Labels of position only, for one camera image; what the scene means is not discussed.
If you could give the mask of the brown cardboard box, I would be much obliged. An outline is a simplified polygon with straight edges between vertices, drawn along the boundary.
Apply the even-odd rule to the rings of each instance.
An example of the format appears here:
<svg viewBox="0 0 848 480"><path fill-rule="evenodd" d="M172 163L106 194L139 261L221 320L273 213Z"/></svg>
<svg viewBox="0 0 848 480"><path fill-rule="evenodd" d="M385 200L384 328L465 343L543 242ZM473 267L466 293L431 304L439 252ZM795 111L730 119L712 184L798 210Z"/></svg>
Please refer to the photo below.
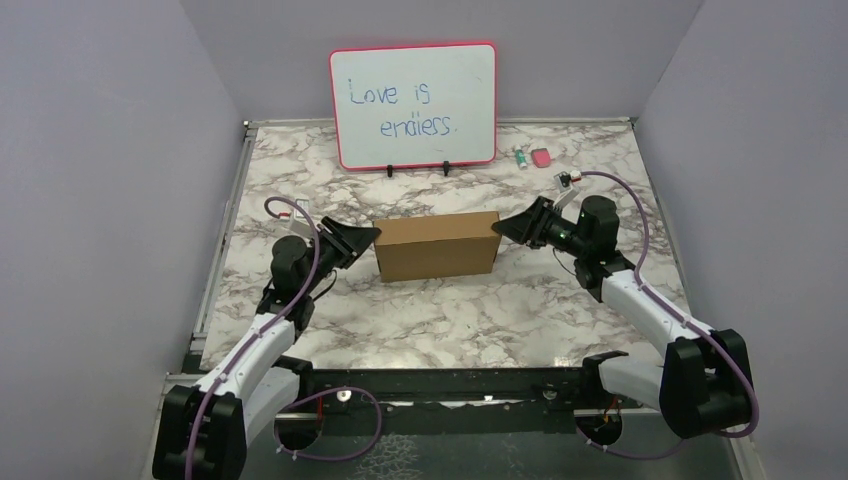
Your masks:
<svg viewBox="0 0 848 480"><path fill-rule="evenodd" d="M501 235L495 211L379 219L374 248L385 283L489 274Z"/></svg>

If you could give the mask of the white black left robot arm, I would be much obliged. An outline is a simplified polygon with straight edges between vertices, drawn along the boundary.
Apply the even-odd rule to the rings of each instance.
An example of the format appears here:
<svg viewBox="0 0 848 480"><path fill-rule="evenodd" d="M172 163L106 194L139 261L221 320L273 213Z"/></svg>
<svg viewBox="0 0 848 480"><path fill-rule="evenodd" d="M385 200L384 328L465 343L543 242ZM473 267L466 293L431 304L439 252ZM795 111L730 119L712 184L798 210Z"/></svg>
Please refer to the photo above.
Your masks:
<svg viewBox="0 0 848 480"><path fill-rule="evenodd" d="M165 395L154 478L237 479L248 447L278 413L323 399L308 378L310 365L283 355L309 324L318 298L315 288L353 265L381 231L328 217L306 229L310 240L287 235L273 245L270 280L236 346L196 383L177 385Z"/></svg>

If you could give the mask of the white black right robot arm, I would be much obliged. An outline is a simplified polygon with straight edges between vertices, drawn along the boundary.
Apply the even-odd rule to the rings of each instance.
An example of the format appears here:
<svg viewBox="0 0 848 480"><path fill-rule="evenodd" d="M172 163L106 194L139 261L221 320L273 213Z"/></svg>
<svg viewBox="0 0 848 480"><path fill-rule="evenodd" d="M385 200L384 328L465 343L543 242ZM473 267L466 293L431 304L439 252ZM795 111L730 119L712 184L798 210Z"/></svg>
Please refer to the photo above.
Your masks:
<svg viewBox="0 0 848 480"><path fill-rule="evenodd" d="M525 211L499 220L494 232L532 249L551 247L574 259L580 286L630 322L663 357L661 365L610 353L588 358L577 380L579 398L600 407L616 394L662 414L682 439L715 433L742 436L759 422L759 405L745 340L715 330L669 303L617 248L614 201L589 196L576 222L552 200L537 198Z"/></svg>

